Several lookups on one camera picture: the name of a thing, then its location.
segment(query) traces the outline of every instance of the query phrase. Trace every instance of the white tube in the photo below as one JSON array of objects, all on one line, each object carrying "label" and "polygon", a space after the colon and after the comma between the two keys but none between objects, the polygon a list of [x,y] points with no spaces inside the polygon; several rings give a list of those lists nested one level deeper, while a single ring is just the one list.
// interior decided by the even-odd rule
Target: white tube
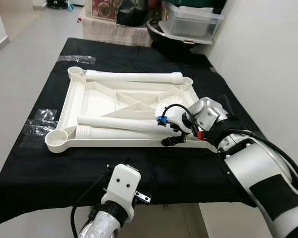
[{"label": "white tube", "polygon": [[95,70],[87,70],[85,73],[87,80],[115,80],[133,82],[159,82],[181,84],[182,73],[110,73]]},{"label": "white tube", "polygon": [[79,124],[87,124],[94,127],[111,127],[164,135],[179,135],[179,133],[174,132],[173,129],[168,126],[158,126],[157,121],[155,120],[121,119],[79,115],[77,117],[77,122]]},{"label": "white tube", "polygon": [[112,128],[96,128],[89,125],[76,127],[75,139],[164,139],[162,134],[141,132],[134,130],[122,130]]}]

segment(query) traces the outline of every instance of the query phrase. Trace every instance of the black cloth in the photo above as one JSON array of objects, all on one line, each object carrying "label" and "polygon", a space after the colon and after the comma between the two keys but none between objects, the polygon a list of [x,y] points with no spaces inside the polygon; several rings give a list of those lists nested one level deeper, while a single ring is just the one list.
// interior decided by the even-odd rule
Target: black cloth
[{"label": "black cloth", "polygon": [[[226,94],[235,114],[254,131],[257,126],[232,94],[223,78],[209,70],[202,55],[129,47],[69,38],[61,55],[96,57],[95,64],[57,62],[30,115],[38,109],[58,110],[60,117],[70,83],[67,69],[80,66],[109,72],[182,72],[194,80],[199,97]],[[20,214],[48,208],[62,208],[76,199],[104,173],[105,165],[114,167],[130,160],[142,179],[139,191],[151,190],[152,204],[188,202],[233,202],[243,196],[222,172],[222,160],[199,148],[70,148],[51,153],[43,136],[20,134],[0,173],[0,223]],[[93,205],[103,195],[102,186],[94,189],[81,205]]]}]

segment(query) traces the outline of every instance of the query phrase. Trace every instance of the plastic storage box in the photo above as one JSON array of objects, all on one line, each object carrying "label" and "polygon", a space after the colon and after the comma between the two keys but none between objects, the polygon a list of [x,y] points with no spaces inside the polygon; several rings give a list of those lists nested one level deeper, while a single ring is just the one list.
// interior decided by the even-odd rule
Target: plastic storage box
[{"label": "plastic storage box", "polygon": [[223,15],[213,14],[212,8],[176,7],[164,2],[159,26],[171,39],[212,44],[212,38],[222,19]]}]

